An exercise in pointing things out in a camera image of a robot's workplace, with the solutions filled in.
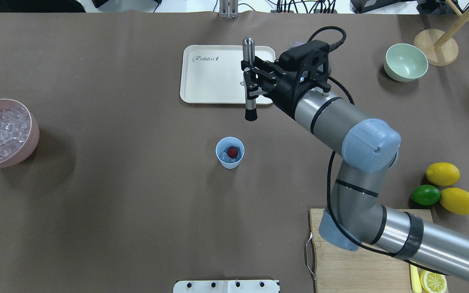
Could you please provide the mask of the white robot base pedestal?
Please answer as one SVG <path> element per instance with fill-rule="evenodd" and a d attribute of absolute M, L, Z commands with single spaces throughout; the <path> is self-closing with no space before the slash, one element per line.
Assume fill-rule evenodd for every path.
<path fill-rule="evenodd" d="M 275 280 L 181 280 L 173 293 L 280 293 Z"/>

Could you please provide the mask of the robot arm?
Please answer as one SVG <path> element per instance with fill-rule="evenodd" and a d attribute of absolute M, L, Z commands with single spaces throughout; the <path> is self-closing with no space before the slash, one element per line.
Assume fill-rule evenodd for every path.
<path fill-rule="evenodd" d="M 340 171 L 328 191 L 329 223 L 321 236 L 347 248 L 370 249 L 422 269 L 469 281 L 469 237 L 399 212 L 377 202 L 387 171 L 398 157 L 401 138 L 386 122 L 372 118 L 331 91 L 330 76 L 320 71 L 323 57 L 305 57 L 287 65 L 279 59 L 241 61 L 246 91 L 245 118 L 257 119 L 255 99 L 275 105 L 342 156 Z"/>

